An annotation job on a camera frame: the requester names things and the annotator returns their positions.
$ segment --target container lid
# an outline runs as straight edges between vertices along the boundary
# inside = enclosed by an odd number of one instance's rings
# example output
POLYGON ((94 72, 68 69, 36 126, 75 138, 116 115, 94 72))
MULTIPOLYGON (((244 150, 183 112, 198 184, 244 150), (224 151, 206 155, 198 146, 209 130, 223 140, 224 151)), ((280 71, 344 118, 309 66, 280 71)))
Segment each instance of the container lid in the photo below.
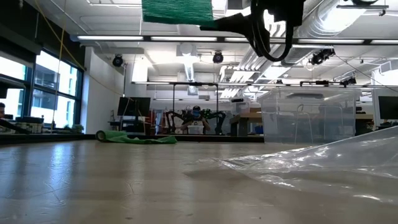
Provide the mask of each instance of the container lid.
POLYGON ((336 101, 343 98, 357 98, 362 95, 357 88, 328 88, 328 87, 276 87, 260 96, 262 100, 314 100, 336 101))

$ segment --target plastic storage container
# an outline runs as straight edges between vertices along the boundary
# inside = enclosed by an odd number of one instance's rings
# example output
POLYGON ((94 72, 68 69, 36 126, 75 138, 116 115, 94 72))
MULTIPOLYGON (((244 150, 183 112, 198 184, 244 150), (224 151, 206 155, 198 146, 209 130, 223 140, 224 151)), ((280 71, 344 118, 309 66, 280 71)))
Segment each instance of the plastic storage container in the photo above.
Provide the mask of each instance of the plastic storage container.
POLYGON ((230 98, 231 113, 238 115, 241 113, 250 113, 250 99, 246 97, 230 98))
POLYGON ((188 126, 188 134, 203 134, 203 126, 202 125, 189 125, 188 126))
POLYGON ((257 99, 265 142, 325 143, 355 135, 359 89, 281 87, 257 99))

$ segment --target rolled mat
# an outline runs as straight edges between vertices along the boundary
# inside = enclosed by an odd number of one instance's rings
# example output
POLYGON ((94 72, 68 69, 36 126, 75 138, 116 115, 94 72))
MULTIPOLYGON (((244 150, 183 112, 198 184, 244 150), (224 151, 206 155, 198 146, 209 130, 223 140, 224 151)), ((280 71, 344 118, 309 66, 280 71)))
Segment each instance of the rolled mat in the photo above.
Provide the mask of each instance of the rolled mat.
POLYGON ((129 144, 175 144, 177 140, 174 136, 167 136, 160 139, 131 139, 123 131, 97 131, 95 138, 100 142, 118 142, 129 144))

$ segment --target green fabric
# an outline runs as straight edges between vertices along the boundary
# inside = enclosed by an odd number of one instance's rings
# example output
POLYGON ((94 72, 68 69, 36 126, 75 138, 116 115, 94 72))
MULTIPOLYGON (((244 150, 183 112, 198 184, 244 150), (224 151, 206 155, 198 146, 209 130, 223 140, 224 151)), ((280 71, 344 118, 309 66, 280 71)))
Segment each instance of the green fabric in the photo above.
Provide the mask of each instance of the green fabric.
POLYGON ((174 136, 167 136, 160 139, 131 139, 127 136, 127 133, 123 131, 98 131, 96 139, 101 142, 118 142, 118 143, 129 143, 129 144, 175 144, 177 140, 174 136))
POLYGON ((211 0, 142 0, 144 22, 214 27, 211 0))

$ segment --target computer monitor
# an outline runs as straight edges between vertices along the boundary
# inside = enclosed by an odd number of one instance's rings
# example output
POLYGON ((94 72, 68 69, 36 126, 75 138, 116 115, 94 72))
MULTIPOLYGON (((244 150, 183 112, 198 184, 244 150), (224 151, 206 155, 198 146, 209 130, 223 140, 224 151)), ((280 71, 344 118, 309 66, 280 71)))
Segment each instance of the computer monitor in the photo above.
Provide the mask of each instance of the computer monitor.
POLYGON ((120 97, 118 116, 149 116, 149 97, 120 97))
POLYGON ((398 96, 379 96, 380 119, 398 119, 398 96))

